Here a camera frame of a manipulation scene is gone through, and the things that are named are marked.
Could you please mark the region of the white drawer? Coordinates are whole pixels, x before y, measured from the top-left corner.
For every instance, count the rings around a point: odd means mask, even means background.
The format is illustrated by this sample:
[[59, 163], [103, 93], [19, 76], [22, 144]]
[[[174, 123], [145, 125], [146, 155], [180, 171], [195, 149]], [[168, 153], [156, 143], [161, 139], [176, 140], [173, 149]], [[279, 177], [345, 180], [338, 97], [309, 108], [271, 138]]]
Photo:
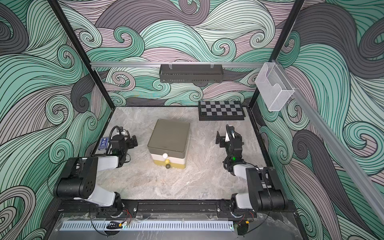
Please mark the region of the white drawer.
[[151, 154], [151, 157], [155, 164], [157, 165], [166, 165], [166, 160], [169, 160], [169, 164], [178, 164], [178, 165], [185, 165], [186, 164], [186, 158], [175, 158], [170, 157], [166, 155], [167, 157], [164, 158], [163, 155], [157, 155], [157, 154]]

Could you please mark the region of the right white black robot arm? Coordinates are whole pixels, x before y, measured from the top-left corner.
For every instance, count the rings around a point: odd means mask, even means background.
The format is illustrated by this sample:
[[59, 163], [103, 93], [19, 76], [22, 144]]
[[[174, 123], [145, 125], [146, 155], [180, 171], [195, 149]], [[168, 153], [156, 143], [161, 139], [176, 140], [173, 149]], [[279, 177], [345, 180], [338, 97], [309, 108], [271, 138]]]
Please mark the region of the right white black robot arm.
[[242, 136], [237, 132], [221, 136], [217, 133], [215, 142], [226, 150], [224, 169], [247, 182], [247, 192], [233, 194], [230, 200], [232, 212], [238, 210], [281, 211], [289, 208], [289, 200], [273, 168], [260, 168], [243, 159]]

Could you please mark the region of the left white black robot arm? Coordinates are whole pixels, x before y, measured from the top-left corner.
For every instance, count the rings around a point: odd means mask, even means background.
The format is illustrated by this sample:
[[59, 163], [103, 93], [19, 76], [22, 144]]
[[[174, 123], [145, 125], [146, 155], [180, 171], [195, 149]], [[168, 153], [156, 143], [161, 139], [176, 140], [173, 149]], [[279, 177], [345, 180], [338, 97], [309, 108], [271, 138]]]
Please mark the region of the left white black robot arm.
[[108, 137], [101, 138], [98, 154], [70, 158], [53, 187], [53, 195], [63, 200], [83, 200], [103, 208], [124, 208], [120, 194], [110, 192], [96, 183], [98, 173], [121, 168], [130, 162], [128, 150], [138, 146], [135, 135], [114, 126]]

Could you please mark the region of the olive three-drawer storage box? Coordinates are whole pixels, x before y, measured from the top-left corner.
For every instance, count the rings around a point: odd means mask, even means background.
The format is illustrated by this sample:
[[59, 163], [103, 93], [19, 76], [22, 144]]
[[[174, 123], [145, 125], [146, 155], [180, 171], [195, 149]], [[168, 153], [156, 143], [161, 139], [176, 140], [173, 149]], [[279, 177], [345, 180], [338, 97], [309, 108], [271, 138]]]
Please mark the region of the olive three-drawer storage box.
[[147, 144], [150, 154], [186, 158], [187, 162], [190, 127], [188, 122], [158, 119]]

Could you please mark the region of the yellow bottom drawer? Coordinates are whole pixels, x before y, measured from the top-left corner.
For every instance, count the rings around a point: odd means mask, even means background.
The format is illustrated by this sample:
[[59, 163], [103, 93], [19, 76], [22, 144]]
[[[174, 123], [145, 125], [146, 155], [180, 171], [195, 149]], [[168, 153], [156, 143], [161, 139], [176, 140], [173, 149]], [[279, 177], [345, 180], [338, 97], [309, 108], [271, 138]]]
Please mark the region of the yellow bottom drawer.
[[170, 169], [170, 168], [185, 169], [186, 168], [186, 164], [177, 164], [177, 163], [158, 161], [158, 160], [154, 160], [154, 163], [158, 166], [164, 166], [167, 169]]

